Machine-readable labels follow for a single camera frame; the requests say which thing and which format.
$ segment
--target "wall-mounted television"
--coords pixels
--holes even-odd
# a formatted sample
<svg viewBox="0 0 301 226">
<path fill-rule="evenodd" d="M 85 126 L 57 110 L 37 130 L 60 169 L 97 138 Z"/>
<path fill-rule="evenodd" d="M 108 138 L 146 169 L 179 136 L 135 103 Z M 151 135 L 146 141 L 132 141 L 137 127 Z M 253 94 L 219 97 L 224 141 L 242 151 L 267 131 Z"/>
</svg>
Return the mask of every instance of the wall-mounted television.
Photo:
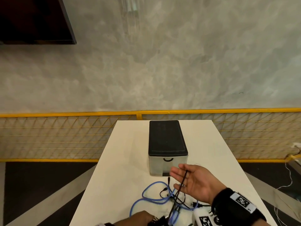
<svg viewBox="0 0 301 226">
<path fill-rule="evenodd" d="M 0 44 L 76 44 L 63 0 L 0 0 Z"/>
</svg>

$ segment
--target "table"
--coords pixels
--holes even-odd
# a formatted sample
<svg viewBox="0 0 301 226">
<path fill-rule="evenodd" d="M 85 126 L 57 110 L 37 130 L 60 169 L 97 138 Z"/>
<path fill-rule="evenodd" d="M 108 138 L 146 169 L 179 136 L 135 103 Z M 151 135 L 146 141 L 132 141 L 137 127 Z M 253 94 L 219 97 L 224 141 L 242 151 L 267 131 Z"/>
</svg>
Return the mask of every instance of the table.
<svg viewBox="0 0 301 226">
<path fill-rule="evenodd" d="M 188 149 L 188 164 L 208 168 L 221 182 L 246 196 L 277 226 L 271 214 L 233 156 L 211 120 L 179 121 Z M 167 182 L 153 177 L 148 164 L 149 121 L 117 121 L 111 137 L 94 170 L 70 226 L 95 226 L 127 218 L 132 204 L 152 182 Z M 163 185 L 152 187 L 146 195 L 160 198 Z M 146 210 L 157 217 L 168 213 L 171 202 L 156 205 L 139 202 L 134 213 Z M 191 211 L 183 210 L 176 225 L 191 223 Z"/>
</svg>

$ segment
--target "gray concrete wall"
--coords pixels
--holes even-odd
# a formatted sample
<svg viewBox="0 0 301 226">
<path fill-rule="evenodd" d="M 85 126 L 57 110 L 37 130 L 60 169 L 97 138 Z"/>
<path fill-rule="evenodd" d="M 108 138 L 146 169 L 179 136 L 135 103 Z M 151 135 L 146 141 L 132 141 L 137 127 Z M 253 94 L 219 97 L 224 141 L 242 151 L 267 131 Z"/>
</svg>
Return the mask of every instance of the gray concrete wall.
<svg viewBox="0 0 301 226">
<path fill-rule="evenodd" d="M 77 45 L 0 47 L 0 112 L 301 107 L 301 0 L 64 0 Z"/>
</svg>

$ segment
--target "blue cable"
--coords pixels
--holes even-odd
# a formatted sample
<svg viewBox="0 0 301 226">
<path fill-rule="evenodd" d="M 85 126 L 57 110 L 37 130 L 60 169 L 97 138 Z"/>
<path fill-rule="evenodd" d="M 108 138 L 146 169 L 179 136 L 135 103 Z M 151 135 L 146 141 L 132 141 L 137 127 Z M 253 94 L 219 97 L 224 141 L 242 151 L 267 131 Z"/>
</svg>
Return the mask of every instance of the blue cable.
<svg viewBox="0 0 301 226">
<path fill-rule="evenodd" d="M 157 183 L 162 183 L 166 186 L 167 190 L 168 190 L 168 196 L 167 197 L 164 197 L 164 198 L 160 198 L 160 199 L 153 199 L 153 198 L 148 198 L 148 197 L 145 197 L 144 196 L 144 193 L 151 187 L 153 186 L 154 184 L 157 184 Z M 151 202 L 151 203 L 154 203 L 154 204 L 157 204 L 157 205 L 163 205 L 165 204 L 166 202 L 168 202 L 168 200 L 170 199 L 170 195 L 173 195 L 175 192 L 175 189 L 173 189 L 173 191 L 170 190 L 169 186 L 165 183 L 165 182 L 162 182 L 162 181 L 157 181 L 157 182 L 153 182 L 152 184 L 150 184 L 148 187 L 145 188 L 145 190 L 142 192 L 142 198 L 138 199 L 137 201 L 135 201 L 130 209 L 130 214 L 129 216 L 131 217 L 132 216 L 132 212 L 133 212 L 133 209 L 134 209 L 134 206 L 139 202 L 139 201 L 148 201 L 148 202 Z M 195 205 L 194 208 L 192 209 L 188 209 L 182 205 L 180 205 L 179 203 L 176 203 L 176 205 L 181 208 L 181 209 L 185 209 L 185 210 L 189 210 L 189 211 L 193 211 L 197 208 L 198 206 L 198 201 L 197 201 L 197 204 Z M 178 211 L 173 211 L 170 219 L 169 219 L 169 224 L 171 225 L 174 225 L 177 221 L 178 221 L 178 218 L 179 218 L 179 212 Z"/>
</svg>

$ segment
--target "metal grid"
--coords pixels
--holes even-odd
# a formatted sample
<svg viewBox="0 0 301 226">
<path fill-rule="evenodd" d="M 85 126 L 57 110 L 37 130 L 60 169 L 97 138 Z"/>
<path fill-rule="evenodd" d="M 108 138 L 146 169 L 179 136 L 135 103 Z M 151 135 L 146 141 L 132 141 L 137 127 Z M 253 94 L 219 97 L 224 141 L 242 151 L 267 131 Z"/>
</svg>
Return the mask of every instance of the metal grid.
<svg viewBox="0 0 301 226">
<path fill-rule="evenodd" d="M 0 118 L 0 158 L 99 159 L 118 120 L 136 115 Z"/>
<path fill-rule="evenodd" d="M 301 142 L 301 112 L 145 114 L 144 120 L 212 120 L 237 159 L 283 159 Z"/>
</svg>

